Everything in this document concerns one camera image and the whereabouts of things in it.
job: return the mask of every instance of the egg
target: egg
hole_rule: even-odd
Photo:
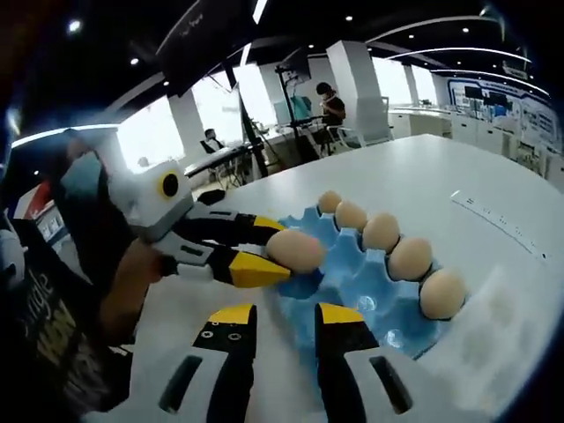
[[[465,296],[462,278],[452,271],[441,269],[423,283],[419,304],[429,319],[450,319],[463,306]]]
[[[350,201],[341,201],[335,210],[338,227],[354,227],[362,232],[367,225],[367,214],[358,205]]]
[[[319,197],[317,209],[320,213],[334,213],[341,201],[343,199],[335,191],[327,191]]]
[[[394,280],[416,280],[431,267],[431,245],[423,238],[404,238],[390,254],[388,273]]]
[[[295,273],[310,273],[323,263],[327,250],[316,238],[285,229],[268,240],[266,254]]]
[[[362,231],[364,249],[383,249],[389,253],[399,240],[399,225],[394,216],[380,213],[368,221]]]

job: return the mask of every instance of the ceiling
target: ceiling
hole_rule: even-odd
[[[226,0],[207,1],[216,2],[220,9],[221,2]],[[26,75],[19,81],[21,90],[17,100],[21,136],[91,122],[93,116],[113,101],[160,72],[156,51],[174,23],[193,3],[194,0],[92,0],[81,2],[80,7],[60,15],[41,37],[41,45],[37,46]],[[330,7],[326,0],[269,0],[249,62],[277,62],[294,49],[310,44],[314,47],[308,50],[309,53],[322,54],[338,40],[369,41],[380,34],[428,19],[476,18],[482,9],[483,4],[478,0],[348,0],[333,3]],[[346,16],[352,16],[352,21],[346,21]],[[68,33],[72,19],[80,19],[82,26],[80,31]],[[469,29],[468,33],[463,32],[465,27]],[[501,26],[491,20],[439,22],[391,33],[375,42],[395,46],[401,51],[477,47],[518,55],[525,52],[524,45],[515,36],[504,33]],[[381,48],[382,44],[378,46],[372,49],[375,56],[396,54]],[[427,65],[431,70],[446,67],[501,72],[502,57],[498,55],[450,51],[425,56],[435,60]],[[240,57],[241,54],[236,53],[231,60],[235,64]],[[130,64],[133,58],[139,60],[136,65]],[[401,61],[421,66],[425,62],[413,56],[402,57]],[[532,68],[526,70],[534,73]],[[542,80],[536,78],[535,84],[542,85]],[[157,84],[128,103],[127,109],[133,113],[166,93],[167,88]],[[111,115],[106,122],[120,122],[124,117]],[[40,143],[44,140],[16,149],[14,162],[28,168],[39,166],[44,160]],[[20,182],[26,178],[15,179]],[[31,185],[31,188],[36,183],[32,178],[30,181],[26,179],[22,185]]]

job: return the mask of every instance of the blue egg tray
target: blue egg tray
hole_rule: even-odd
[[[333,214],[319,215],[308,207],[301,219],[281,219],[286,227],[317,238],[328,249],[319,271],[297,275],[275,286],[276,302],[293,328],[302,358],[315,366],[315,318],[318,302],[359,310],[380,345],[397,348],[417,359],[433,346],[449,322],[429,320],[419,308],[419,283],[394,281],[388,275],[383,250],[360,247],[356,229],[338,230]],[[433,260],[425,279],[440,267]]]

